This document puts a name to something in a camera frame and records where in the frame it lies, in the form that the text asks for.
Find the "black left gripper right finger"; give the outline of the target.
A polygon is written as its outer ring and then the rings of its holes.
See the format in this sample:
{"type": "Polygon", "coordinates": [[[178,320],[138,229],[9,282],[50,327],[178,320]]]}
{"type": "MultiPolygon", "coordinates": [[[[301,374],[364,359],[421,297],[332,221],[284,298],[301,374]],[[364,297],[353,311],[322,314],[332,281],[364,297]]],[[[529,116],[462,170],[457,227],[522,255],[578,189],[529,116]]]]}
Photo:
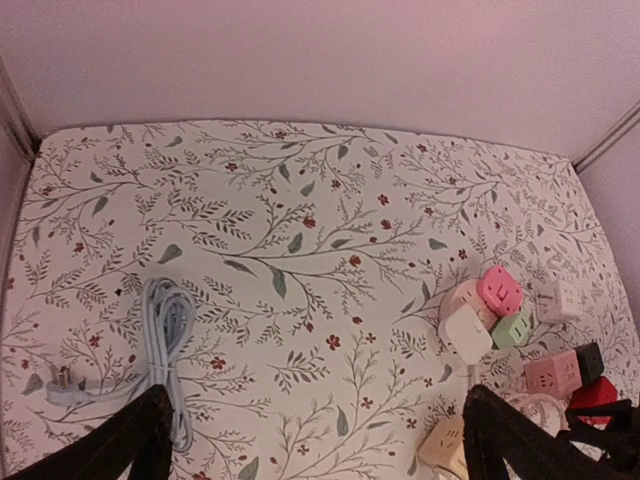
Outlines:
{"type": "Polygon", "coordinates": [[[602,460],[603,452],[550,435],[484,385],[473,386],[463,408],[463,445],[471,479],[637,479],[639,409],[633,406],[633,459],[602,460]]]}

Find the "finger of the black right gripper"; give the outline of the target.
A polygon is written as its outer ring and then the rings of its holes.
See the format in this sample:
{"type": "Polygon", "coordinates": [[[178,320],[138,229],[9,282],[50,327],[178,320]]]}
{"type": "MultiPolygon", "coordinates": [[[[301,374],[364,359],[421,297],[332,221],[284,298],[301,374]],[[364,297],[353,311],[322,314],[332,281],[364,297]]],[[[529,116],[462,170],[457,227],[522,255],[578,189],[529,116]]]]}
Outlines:
{"type": "Polygon", "coordinates": [[[633,404],[618,400],[593,407],[565,411],[566,427],[556,438],[596,447],[602,460],[633,459],[633,404]]]}

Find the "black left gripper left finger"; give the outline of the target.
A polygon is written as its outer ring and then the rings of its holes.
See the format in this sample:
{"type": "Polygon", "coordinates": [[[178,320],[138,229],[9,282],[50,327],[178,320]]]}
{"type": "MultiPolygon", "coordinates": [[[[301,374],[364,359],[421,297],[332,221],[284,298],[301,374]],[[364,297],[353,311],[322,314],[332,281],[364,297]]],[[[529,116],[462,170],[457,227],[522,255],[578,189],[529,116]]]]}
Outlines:
{"type": "Polygon", "coordinates": [[[12,479],[167,479],[173,408],[168,391],[154,385],[94,431],[12,474],[12,479]]]}

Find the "red cube socket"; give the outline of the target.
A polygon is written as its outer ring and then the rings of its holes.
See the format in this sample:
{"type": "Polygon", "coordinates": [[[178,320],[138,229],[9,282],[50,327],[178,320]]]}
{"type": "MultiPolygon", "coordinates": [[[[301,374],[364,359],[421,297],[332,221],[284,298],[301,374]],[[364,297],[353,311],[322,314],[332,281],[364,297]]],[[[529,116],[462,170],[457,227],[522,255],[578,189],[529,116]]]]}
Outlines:
{"type": "MultiPolygon", "coordinates": [[[[569,409],[582,409],[602,406],[618,400],[618,391],[613,383],[601,375],[592,383],[576,390],[569,403],[569,409]]],[[[592,426],[606,426],[611,417],[578,416],[580,421],[592,426]]]]}

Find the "beige cube socket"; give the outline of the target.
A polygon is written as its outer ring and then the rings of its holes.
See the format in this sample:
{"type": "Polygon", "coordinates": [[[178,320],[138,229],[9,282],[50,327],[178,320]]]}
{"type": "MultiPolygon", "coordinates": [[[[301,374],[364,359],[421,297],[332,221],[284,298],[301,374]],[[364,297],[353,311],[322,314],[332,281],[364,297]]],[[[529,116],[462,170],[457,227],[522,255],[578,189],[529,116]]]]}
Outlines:
{"type": "Polygon", "coordinates": [[[443,469],[459,479],[468,479],[461,416],[441,419],[417,451],[418,458],[431,467],[443,469]]]}

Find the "dark green cube socket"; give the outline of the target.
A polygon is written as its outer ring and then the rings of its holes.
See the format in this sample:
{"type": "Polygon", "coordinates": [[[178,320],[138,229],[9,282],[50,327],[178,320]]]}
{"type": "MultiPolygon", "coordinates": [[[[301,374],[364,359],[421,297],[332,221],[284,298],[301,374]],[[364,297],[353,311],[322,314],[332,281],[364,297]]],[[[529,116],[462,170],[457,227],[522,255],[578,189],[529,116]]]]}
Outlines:
{"type": "Polygon", "coordinates": [[[592,341],[575,348],[581,375],[599,377],[604,372],[601,350],[597,342],[592,341]]]}

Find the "pink cube socket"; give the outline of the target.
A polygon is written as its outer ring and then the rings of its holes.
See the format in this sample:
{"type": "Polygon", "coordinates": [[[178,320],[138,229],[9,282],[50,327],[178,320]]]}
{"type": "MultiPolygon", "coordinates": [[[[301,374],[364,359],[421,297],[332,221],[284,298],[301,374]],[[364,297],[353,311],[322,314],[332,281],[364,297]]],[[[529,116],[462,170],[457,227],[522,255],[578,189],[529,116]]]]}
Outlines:
{"type": "Polygon", "coordinates": [[[579,363],[574,350],[526,363],[523,369],[526,387],[531,393],[563,399],[582,386],[579,363]]]}

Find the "grey-blue round plug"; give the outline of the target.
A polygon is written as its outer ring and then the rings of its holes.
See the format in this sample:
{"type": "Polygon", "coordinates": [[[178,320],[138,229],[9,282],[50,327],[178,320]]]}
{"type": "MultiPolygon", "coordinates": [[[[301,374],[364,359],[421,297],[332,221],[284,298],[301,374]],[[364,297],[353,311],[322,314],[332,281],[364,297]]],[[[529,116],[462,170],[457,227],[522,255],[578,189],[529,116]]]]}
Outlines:
{"type": "Polygon", "coordinates": [[[74,407],[86,402],[85,380],[77,382],[69,366],[53,370],[52,380],[45,385],[48,403],[64,408],[74,407]]]}

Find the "white cube socket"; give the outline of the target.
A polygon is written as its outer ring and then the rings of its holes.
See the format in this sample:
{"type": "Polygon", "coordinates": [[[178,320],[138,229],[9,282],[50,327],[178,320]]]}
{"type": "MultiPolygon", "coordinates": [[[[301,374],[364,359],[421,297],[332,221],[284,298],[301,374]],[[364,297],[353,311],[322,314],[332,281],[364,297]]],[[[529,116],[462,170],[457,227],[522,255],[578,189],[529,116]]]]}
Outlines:
{"type": "Polygon", "coordinates": [[[553,280],[536,293],[537,318],[542,323],[564,323],[579,320],[584,311],[577,285],[565,280],[553,280]]]}

